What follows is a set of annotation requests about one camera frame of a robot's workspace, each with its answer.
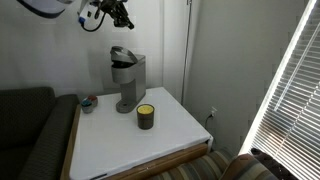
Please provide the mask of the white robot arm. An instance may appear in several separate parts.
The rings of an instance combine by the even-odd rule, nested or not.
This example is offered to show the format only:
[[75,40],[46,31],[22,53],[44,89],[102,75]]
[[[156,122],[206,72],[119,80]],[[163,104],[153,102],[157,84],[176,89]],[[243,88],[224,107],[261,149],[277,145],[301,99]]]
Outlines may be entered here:
[[[65,9],[76,0],[17,0],[25,8],[31,12],[44,18],[57,18]],[[82,0],[78,11],[78,22],[87,32],[94,32],[100,28],[104,17],[108,14],[113,19],[115,27],[128,27],[130,30],[134,28],[134,24],[128,17],[128,12],[124,3],[128,0]],[[87,29],[85,22],[88,18],[99,18],[103,13],[99,25],[94,29]]]

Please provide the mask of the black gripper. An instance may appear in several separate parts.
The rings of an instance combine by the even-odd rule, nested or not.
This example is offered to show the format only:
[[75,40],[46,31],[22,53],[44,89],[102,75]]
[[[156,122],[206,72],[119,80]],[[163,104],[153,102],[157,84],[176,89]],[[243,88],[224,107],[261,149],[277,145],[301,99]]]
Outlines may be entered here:
[[125,6],[119,0],[102,0],[100,9],[104,13],[114,13],[113,20],[115,27],[128,27],[130,30],[134,28],[134,24],[128,17]]

